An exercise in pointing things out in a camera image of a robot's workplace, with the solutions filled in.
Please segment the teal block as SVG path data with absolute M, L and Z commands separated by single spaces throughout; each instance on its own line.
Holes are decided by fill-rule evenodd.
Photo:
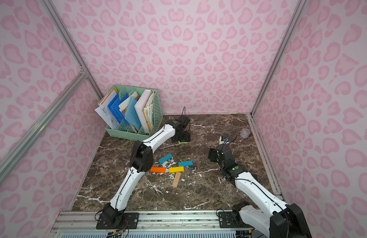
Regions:
M 172 154 L 169 153 L 168 155 L 166 155 L 166 156 L 162 157 L 161 159 L 159 159 L 158 162 L 160 164 L 163 164 L 163 163 L 167 162 L 168 160 L 172 159 L 172 157 L 173 157 Z
M 179 167 L 189 167 L 189 166 L 193 166 L 193 161 L 179 162 Z

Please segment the yellow building block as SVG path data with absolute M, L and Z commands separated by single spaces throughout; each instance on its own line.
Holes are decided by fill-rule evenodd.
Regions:
M 181 173 L 184 172 L 184 167 L 171 167 L 169 168 L 169 173 Z

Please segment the orange building block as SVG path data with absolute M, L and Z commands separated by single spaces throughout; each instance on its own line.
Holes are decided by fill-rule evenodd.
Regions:
M 166 173 L 166 168 L 152 167 L 150 171 L 152 173 L 164 174 L 164 173 Z

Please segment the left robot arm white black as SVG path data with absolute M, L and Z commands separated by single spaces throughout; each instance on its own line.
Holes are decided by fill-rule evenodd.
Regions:
M 125 225 L 124 213 L 128 201 L 140 179 L 151 170 L 154 152 L 169 139 L 173 142 L 189 142 L 190 132 L 186 130 L 189 124 L 189 117 L 181 115 L 177 120 L 168 120 L 149 138 L 134 143 L 130 167 L 124 181 L 96 218 L 98 230 L 119 229 Z

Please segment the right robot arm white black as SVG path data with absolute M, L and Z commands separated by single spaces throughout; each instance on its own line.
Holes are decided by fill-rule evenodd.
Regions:
M 235 205 L 235 225 L 250 225 L 267 238 L 311 237 L 302 209 L 273 195 L 244 166 L 237 164 L 229 144 L 224 142 L 210 148 L 208 159 L 220 166 L 226 181 L 245 193 L 259 208 L 247 202 Z

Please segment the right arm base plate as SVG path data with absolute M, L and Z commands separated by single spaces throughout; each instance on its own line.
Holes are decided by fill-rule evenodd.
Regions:
M 216 211 L 220 228 L 253 228 L 253 226 L 242 221 L 235 211 Z

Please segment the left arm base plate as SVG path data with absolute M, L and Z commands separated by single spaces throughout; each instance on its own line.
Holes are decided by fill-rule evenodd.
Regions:
M 139 213 L 123 213 L 123 214 L 101 214 L 97 222 L 97 230 L 120 230 L 127 227 L 128 229 L 136 229 L 139 220 Z

